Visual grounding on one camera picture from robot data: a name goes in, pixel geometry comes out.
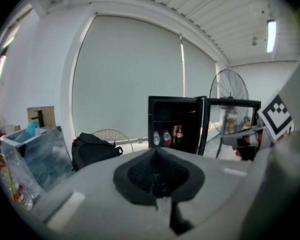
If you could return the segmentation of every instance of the ceiling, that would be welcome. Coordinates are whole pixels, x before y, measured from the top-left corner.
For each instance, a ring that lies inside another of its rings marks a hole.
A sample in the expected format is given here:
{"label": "ceiling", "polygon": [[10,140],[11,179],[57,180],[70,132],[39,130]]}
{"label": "ceiling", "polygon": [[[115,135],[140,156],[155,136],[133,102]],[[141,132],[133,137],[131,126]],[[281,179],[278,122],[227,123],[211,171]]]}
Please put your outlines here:
{"label": "ceiling", "polygon": [[[51,5],[63,0],[49,0]],[[151,0],[198,26],[220,49],[230,66],[297,61],[300,28],[282,0]],[[267,53],[267,20],[278,23],[276,48]],[[256,38],[257,45],[252,45]]]}

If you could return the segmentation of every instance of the backpack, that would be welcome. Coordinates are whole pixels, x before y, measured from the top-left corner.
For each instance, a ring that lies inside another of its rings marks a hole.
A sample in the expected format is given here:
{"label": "backpack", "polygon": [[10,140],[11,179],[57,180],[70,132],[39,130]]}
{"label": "backpack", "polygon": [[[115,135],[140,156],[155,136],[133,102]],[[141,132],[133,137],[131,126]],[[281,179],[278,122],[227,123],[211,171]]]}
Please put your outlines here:
{"label": "backpack", "polygon": [[115,147],[93,134],[81,133],[72,143],[72,166],[74,171],[102,160],[122,155],[123,149]]}

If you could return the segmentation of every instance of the brown box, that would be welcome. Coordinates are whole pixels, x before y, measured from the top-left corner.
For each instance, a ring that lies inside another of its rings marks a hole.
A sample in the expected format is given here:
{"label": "brown box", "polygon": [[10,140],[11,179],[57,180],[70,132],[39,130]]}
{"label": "brown box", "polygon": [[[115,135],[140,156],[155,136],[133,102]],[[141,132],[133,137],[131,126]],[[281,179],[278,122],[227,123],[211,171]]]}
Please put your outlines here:
{"label": "brown box", "polygon": [[37,110],[42,110],[43,114],[43,122],[45,127],[54,127],[55,126],[55,118],[54,118],[54,106],[39,106],[39,107],[28,107],[27,109],[28,113],[28,121],[32,120],[31,118],[35,118],[38,116]]}

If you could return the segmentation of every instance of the soda bottle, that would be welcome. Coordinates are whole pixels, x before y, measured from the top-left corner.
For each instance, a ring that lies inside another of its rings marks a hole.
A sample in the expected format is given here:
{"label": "soda bottle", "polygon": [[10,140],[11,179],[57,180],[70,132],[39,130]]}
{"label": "soda bottle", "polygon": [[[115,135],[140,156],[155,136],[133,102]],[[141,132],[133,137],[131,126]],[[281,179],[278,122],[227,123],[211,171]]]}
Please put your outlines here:
{"label": "soda bottle", "polygon": [[155,146],[158,146],[160,144],[160,136],[157,130],[155,130],[153,134],[153,143]]}
{"label": "soda bottle", "polygon": [[172,145],[175,146],[175,138],[176,138],[176,130],[177,130],[177,126],[173,126],[173,130],[172,130]]}
{"label": "soda bottle", "polygon": [[181,143],[181,137],[183,136],[181,128],[182,128],[182,126],[178,125],[178,128],[176,130],[176,144]]}
{"label": "soda bottle", "polygon": [[163,131],[163,139],[164,139],[164,145],[169,146],[171,145],[171,135],[167,130]]}

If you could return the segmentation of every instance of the fluorescent light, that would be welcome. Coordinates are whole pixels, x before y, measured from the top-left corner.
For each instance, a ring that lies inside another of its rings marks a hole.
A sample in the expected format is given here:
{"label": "fluorescent light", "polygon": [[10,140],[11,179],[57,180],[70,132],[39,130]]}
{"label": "fluorescent light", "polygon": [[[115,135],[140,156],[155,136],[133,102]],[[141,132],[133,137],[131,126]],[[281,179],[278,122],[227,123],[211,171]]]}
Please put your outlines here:
{"label": "fluorescent light", "polygon": [[12,43],[13,39],[14,39],[14,37],[11,37],[7,42],[5,42],[5,44],[3,45],[3,48],[8,46],[10,43]]}
{"label": "fluorescent light", "polygon": [[267,52],[271,53],[274,49],[275,38],[276,38],[276,22],[275,20],[268,21],[268,49]]}

